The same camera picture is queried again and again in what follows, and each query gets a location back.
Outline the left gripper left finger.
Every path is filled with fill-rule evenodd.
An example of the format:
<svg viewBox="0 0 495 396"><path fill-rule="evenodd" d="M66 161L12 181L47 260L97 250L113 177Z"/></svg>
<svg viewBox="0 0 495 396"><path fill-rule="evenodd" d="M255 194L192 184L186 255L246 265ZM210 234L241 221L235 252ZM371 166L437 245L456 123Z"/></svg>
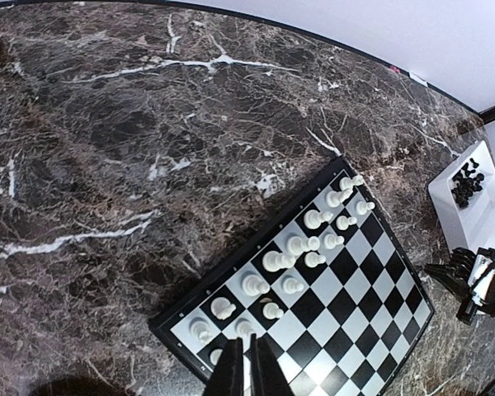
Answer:
<svg viewBox="0 0 495 396"><path fill-rule="evenodd" d="M228 340L203 396L241 396L244 392L243 340Z"/></svg>

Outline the white plastic tray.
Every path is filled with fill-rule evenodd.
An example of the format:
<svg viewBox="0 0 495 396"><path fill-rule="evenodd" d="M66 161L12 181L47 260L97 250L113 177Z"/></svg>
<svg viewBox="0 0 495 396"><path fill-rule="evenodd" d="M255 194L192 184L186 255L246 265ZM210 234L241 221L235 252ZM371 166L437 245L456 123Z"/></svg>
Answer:
<svg viewBox="0 0 495 396"><path fill-rule="evenodd" d="M450 250L495 249L495 167L485 142L467 148L428 191Z"/></svg>

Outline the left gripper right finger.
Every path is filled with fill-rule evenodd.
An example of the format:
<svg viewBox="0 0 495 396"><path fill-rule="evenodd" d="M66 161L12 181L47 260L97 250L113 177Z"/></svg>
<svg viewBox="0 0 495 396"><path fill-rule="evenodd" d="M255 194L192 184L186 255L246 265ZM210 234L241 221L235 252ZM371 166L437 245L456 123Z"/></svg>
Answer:
<svg viewBox="0 0 495 396"><path fill-rule="evenodd" d="M251 395L293 396L269 344L255 334L250 338Z"/></svg>

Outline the black and white chessboard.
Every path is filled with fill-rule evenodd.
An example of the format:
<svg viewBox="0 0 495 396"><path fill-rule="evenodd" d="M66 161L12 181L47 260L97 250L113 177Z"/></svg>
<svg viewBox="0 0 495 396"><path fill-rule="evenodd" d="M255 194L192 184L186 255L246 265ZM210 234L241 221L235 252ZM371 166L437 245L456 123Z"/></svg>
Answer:
<svg viewBox="0 0 495 396"><path fill-rule="evenodd" d="M434 313L417 273L380 211L359 216L355 186L337 207L332 160L285 208L170 309L153 334L207 381L222 348L265 339L297 395L381 395Z"/></svg>

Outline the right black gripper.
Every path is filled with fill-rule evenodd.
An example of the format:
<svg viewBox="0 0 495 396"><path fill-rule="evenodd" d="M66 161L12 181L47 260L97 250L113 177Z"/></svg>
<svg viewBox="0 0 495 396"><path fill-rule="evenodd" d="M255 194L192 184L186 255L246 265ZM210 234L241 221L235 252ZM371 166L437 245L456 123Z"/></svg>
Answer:
<svg viewBox="0 0 495 396"><path fill-rule="evenodd" d="M448 263L426 264L424 271L455 297L463 297L456 317L471 324L477 312L495 318L495 248L476 253L457 247Z"/></svg>

